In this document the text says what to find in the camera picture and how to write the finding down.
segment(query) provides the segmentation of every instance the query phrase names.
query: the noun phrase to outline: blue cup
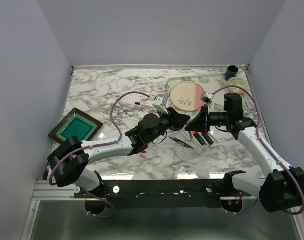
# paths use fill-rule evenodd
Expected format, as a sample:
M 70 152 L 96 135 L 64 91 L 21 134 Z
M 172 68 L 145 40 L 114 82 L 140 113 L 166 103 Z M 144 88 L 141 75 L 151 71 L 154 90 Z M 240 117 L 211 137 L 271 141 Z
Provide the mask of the blue cup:
M 224 78 L 225 80 L 229 80 L 232 77 L 235 77 L 238 72 L 238 68 L 235 65 L 228 66 Z

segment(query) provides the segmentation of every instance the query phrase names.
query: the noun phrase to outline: marker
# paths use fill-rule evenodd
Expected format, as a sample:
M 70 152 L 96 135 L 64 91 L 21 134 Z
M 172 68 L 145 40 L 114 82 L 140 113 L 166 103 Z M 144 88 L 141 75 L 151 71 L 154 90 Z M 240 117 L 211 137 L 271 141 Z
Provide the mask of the marker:
M 186 145 L 185 143 L 181 143 L 181 142 L 177 141 L 177 140 L 176 140 L 175 138 L 173 138 L 172 136 L 169 136 L 169 138 L 170 138 L 171 140 L 173 140 L 174 142 L 180 144 L 181 146 L 187 148 L 187 149 L 190 148 L 188 145 Z
M 205 145 L 205 141 L 203 140 L 203 138 L 201 137 L 200 134 L 198 134 L 198 132 L 193 132 L 193 136 L 196 138 L 196 140 L 203 146 Z
M 205 141 L 207 141 L 207 143 L 208 143 L 209 145 L 213 145 L 213 144 L 214 144 L 213 140 L 212 140 L 212 139 L 210 138 L 210 136 L 207 135 L 206 133 L 202 133 L 202 137 L 204 137 Z
M 178 139 L 177 137 L 174 137 L 174 139 L 175 139 L 175 141 L 179 141 L 180 143 L 187 145 L 190 149 L 194 149 L 192 146 L 190 146 L 189 144 L 187 144 L 187 143 L 181 141 L 181 140 Z
M 148 104 L 141 103 L 141 102 L 136 102 L 135 104 L 136 104 L 136 105 L 139 105 L 139 106 L 143 106 L 143 107 L 153 108 L 152 105 L 148 105 Z

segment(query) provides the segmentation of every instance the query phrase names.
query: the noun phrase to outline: green leaf pattern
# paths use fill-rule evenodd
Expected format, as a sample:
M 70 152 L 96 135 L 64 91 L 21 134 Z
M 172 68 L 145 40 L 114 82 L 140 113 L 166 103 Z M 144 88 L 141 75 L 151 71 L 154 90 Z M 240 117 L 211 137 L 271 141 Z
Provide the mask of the green leaf pattern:
M 201 109 L 195 110 L 194 112 L 192 112 L 192 118 L 195 118 L 199 114 L 200 111 L 201 111 Z
M 216 104 L 214 103 L 214 110 L 218 113 L 218 112 L 223 112 L 224 111 L 224 107 L 220 104 Z
M 243 101 L 243 111 L 247 113 L 247 112 L 249 112 L 249 110 L 250 110 L 250 107 L 249 107 L 247 101 Z
M 187 78 L 181 77 L 181 82 L 194 82 L 189 76 Z
M 207 78 L 207 77 L 202 77 L 202 76 L 199 76 L 198 77 L 198 81 L 202 84 L 208 84 L 210 82 L 210 79 Z

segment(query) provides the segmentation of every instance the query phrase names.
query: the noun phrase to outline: pink plate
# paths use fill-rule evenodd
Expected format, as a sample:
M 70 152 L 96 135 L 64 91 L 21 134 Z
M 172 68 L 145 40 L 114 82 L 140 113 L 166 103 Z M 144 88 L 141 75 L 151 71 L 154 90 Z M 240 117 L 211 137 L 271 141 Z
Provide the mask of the pink plate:
M 200 99 L 204 89 L 191 81 L 181 82 L 176 85 L 171 93 L 170 98 L 174 106 L 182 111 L 192 112 L 200 109 L 204 102 Z

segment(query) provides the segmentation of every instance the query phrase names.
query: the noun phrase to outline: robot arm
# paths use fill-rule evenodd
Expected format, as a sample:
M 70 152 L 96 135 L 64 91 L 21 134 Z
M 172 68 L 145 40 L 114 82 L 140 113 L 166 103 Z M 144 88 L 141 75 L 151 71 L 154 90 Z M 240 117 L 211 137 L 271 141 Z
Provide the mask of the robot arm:
M 137 126 L 125 134 L 121 139 L 108 139 L 101 141 L 79 141 L 77 137 L 70 137 L 63 142 L 47 158 L 49 166 L 54 167 L 68 153 L 76 151 L 75 154 L 66 158 L 54 171 L 54 178 L 58 187 L 75 184 L 95 195 L 100 191 L 103 181 L 97 172 L 85 169 L 87 164 L 101 159 L 115 156 L 130 156 L 139 154 L 147 148 L 147 145 L 163 136 L 167 130 L 178 131 L 190 120 L 190 116 L 177 113 L 173 108 L 166 108 L 168 97 L 159 95 L 155 97 L 153 106 L 157 106 L 159 117 L 149 113 L 138 122 Z
M 206 103 L 209 102 L 207 96 L 204 95 L 202 99 Z M 224 95 L 224 110 L 225 112 L 208 112 L 208 106 L 203 106 L 199 115 L 185 130 L 208 132 L 210 126 L 226 126 L 226 130 L 251 153 L 266 177 L 258 179 L 244 171 L 230 172 L 224 177 L 226 186 L 260 199 L 263 207 L 270 213 L 300 206 L 302 199 L 298 189 L 284 168 L 294 176 L 303 194 L 304 171 L 299 167 L 293 168 L 265 139 L 258 138 L 256 124 L 252 119 L 243 117 L 242 98 L 239 94 Z
M 204 94 L 206 103 L 213 98 L 211 94 Z M 167 130 L 178 131 L 189 121 L 190 117 L 177 113 L 168 107 L 168 98 L 162 95 L 154 97 L 153 104 L 158 110 L 159 117 L 147 114 L 138 122 L 138 125 L 116 139 L 102 141 L 80 142 L 76 137 L 67 139 L 60 147 L 48 156 L 48 162 L 53 170 L 57 163 L 68 153 L 76 149 L 83 149 L 68 157 L 54 173 L 58 187 L 70 184 L 82 187 L 95 196 L 102 194 L 104 183 L 97 172 L 85 169 L 87 164 L 115 156 L 130 156 L 139 154 L 147 145 L 163 136 Z M 225 174 L 223 179 L 224 192 L 239 190 L 260 199 L 263 207 L 270 213 L 297 207 L 302 204 L 297 188 L 288 173 L 272 158 L 266 148 L 256 136 L 256 124 L 252 119 L 243 117 L 242 98 L 235 93 L 224 96 L 225 112 L 208 112 L 208 106 L 201 108 L 199 115 L 192 120 L 186 131 L 207 133 L 210 126 L 226 126 L 236 140 L 245 146 L 252 154 L 266 179 L 258 179 L 247 175 L 244 171 L 235 171 Z M 96 144 L 107 144 L 104 147 L 92 147 Z M 291 172 L 304 193 L 304 171 L 293 168 L 284 161 L 275 150 L 264 140 L 268 149 L 282 161 Z

